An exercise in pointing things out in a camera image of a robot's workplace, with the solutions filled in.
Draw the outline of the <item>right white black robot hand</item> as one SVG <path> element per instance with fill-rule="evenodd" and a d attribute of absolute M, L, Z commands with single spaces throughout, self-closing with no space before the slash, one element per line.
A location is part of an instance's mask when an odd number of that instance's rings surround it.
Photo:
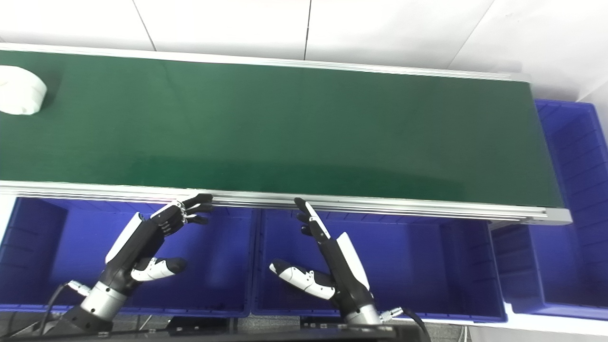
<path fill-rule="evenodd" d="M 333 238 L 308 201 L 294 199 L 300 210 L 301 232 L 311 236 L 329 273 L 307 270 L 274 258 L 269 270 L 300 291 L 330 301 L 343 320 L 355 324 L 379 324 L 380 319 L 366 272 L 347 232 Z"/>

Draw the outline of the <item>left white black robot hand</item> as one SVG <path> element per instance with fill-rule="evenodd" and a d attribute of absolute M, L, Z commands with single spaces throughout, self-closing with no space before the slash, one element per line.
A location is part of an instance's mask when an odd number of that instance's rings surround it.
<path fill-rule="evenodd" d="M 182 273 L 187 260 L 156 254 L 165 239 L 185 225 L 206 225 L 208 218 L 198 213 L 211 212 L 212 201 L 210 193 L 198 193 L 174 200 L 149 217 L 135 213 L 106 255 L 105 268 L 98 280 L 102 290 L 129 296 L 142 282 Z"/>

